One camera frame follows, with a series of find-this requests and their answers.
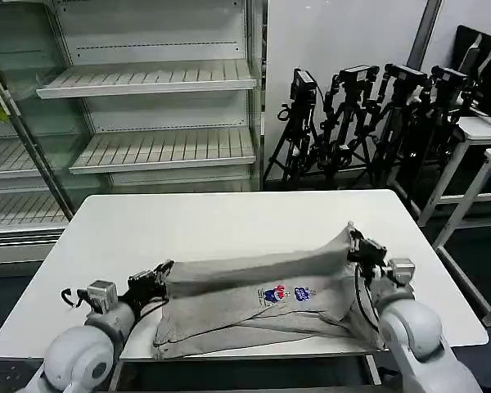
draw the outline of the white shelf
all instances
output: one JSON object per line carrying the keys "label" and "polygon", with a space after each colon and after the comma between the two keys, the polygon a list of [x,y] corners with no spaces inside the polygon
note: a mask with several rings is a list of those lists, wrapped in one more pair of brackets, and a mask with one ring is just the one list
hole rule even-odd
{"label": "white shelf", "polygon": [[39,175],[19,138],[0,138],[0,178],[31,178]]}
{"label": "white shelf", "polygon": [[76,65],[49,85],[40,98],[95,97],[145,93],[246,90],[256,86],[247,61],[166,61]]}
{"label": "white shelf", "polygon": [[248,165],[256,160],[247,127],[99,133],[72,174]]}
{"label": "white shelf", "polygon": [[64,228],[67,224],[50,192],[0,195],[0,228]]}
{"label": "white shelf", "polygon": [[[53,169],[68,165],[69,151],[77,140],[77,135],[41,137],[40,143],[48,152],[46,158]],[[40,173],[20,139],[0,138],[0,179],[37,177]]]}

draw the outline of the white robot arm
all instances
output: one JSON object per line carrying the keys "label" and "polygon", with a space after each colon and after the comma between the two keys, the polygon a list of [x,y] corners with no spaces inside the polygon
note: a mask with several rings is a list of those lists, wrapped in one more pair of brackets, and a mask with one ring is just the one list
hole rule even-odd
{"label": "white robot arm", "polygon": [[352,225],[350,233],[349,257],[358,263],[372,294],[380,315],[378,330],[400,368],[403,392],[481,392],[471,371],[445,340],[437,313],[414,299],[409,285],[415,271],[411,260],[386,263],[384,247],[364,239]]}
{"label": "white robot arm", "polygon": [[165,304],[163,273],[172,261],[153,271],[141,272],[128,280],[129,290],[118,297],[112,282],[95,281],[78,290],[77,305],[62,292],[66,303],[79,306],[85,300],[92,307],[84,326],[72,327],[58,336],[47,349],[42,366],[22,393],[88,393],[110,375],[129,333],[141,318],[144,306],[154,299]]}

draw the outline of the white table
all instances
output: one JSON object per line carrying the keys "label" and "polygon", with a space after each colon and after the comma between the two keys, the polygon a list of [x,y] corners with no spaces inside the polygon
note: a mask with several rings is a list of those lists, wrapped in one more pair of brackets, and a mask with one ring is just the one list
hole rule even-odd
{"label": "white table", "polygon": [[451,235],[456,229],[462,228],[462,222],[464,221],[464,216],[467,211],[471,208],[474,202],[479,198],[479,192],[487,183],[489,177],[491,176],[491,149],[485,151],[486,161],[479,173],[475,176],[473,183],[467,189],[466,195],[462,198],[462,201],[458,204],[457,208],[449,218],[449,221],[445,224],[444,229],[436,238],[433,243],[433,248],[436,250],[440,258],[444,260],[446,265],[454,271],[455,274],[462,280],[466,285],[467,290],[470,295],[475,298],[478,305],[481,306],[483,312],[486,314],[482,319],[485,326],[491,326],[491,305],[489,302],[480,294],[480,291],[475,287],[467,275],[460,269],[457,262],[451,257],[451,255],[445,249],[445,243],[449,240]]}
{"label": "white table", "polygon": [[[433,215],[437,205],[456,204],[463,199],[463,195],[444,195],[451,179],[453,178],[458,166],[462,162],[464,155],[470,146],[491,145],[491,118],[462,117],[458,126],[464,133],[464,142],[459,143],[455,149],[451,160],[446,165],[435,190],[431,193],[426,206],[422,211],[418,208],[418,225],[424,226]],[[475,201],[491,201],[491,193],[480,194]]]}
{"label": "white table", "polygon": [[[41,359],[51,340],[85,320],[88,307],[70,309],[66,287],[96,279],[127,289],[129,275],[166,259],[204,260],[314,249],[349,220],[367,237],[417,266],[417,299],[441,317],[451,346],[475,346],[488,335],[454,281],[394,193],[253,192],[223,194],[91,196],[0,329],[0,359]],[[156,312],[135,327],[122,359],[151,360]],[[330,356],[373,351],[354,339],[302,341],[225,350],[213,358]]]}

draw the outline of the gray cloth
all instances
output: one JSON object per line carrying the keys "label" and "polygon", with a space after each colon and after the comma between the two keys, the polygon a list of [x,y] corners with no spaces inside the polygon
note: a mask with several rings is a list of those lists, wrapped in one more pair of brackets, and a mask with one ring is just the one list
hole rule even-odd
{"label": "gray cloth", "polygon": [[[156,357],[169,359],[311,336],[355,335],[379,345],[376,334],[360,319],[348,250],[349,233],[344,230],[314,251],[175,262],[166,278],[170,302],[157,329]],[[364,292],[364,308],[372,315]]]}

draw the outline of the black tripod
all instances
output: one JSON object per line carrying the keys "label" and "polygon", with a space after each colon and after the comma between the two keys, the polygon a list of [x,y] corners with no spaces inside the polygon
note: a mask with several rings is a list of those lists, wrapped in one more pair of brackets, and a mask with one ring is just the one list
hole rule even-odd
{"label": "black tripod", "polygon": [[[327,119],[320,125],[323,130],[320,143],[322,147],[327,147],[327,161],[320,162],[319,167],[323,167],[327,178],[333,178],[339,170],[347,168],[353,161],[353,157],[363,162],[366,171],[370,177],[372,176],[367,137],[376,126],[373,124],[373,121],[370,126],[366,126],[365,122],[368,113],[373,115],[372,120],[374,120],[376,118],[374,114],[380,111],[380,107],[376,102],[370,99],[372,86],[379,70],[380,68],[378,66],[369,67],[361,65],[342,70],[338,75],[333,77],[331,91],[324,100],[324,112],[326,112]],[[342,84],[345,91],[345,101],[334,112],[332,98],[338,93],[340,84]],[[330,142],[332,131],[338,125],[341,116],[342,121],[337,138],[333,142]],[[355,118],[357,122],[354,133],[356,139],[346,145],[349,126]],[[360,145],[363,147],[363,156],[360,156],[356,152]]]}
{"label": "black tripod", "polygon": [[433,67],[431,80],[437,89],[435,102],[424,104],[414,119],[404,152],[404,168],[409,172],[408,199],[416,191],[421,168],[431,154],[443,168],[451,155],[452,138],[460,138],[457,122],[460,111],[452,111],[458,95],[467,86],[468,78],[458,71]]}
{"label": "black tripod", "polygon": [[393,95],[391,101],[381,112],[381,120],[388,113],[389,117],[385,122],[380,140],[376,144],[376,152],[372,160],[372,168],[375,173],[375,182],[373,185],[375,187],[384,187],[386,185],[387,178],[390,176],[390,172],[398,158],[402,141],[407,132],[406,128],[409,124],[412,109],[415,106],[415,104],[412,106],[408,105],[409,99],[419,86],[425,87],[428,82],[427,75],[423,72],[406,67],[405,65],[388,64],[385,66],[379,97],[385,95],[390,78],[395,78]]}
{"label": "black tripod", "polygon": [[[287,124],[273,155],[269,158],[263,181],[265,184],[273,165],[276,164],[283,170],[282,183],[285,187],[295,188],[302,175],[313,165],[309,160],[311,135],[315,141],[318,140],[313,123],[317,84],[307,71],[295,69],[290,98],[293,100],[291,107],[284,104],[283,109],[278,113],[278,119]],[[282,164],[278,160],[278,155],[285,142],[289,143],[289,149],[286,163]]]}

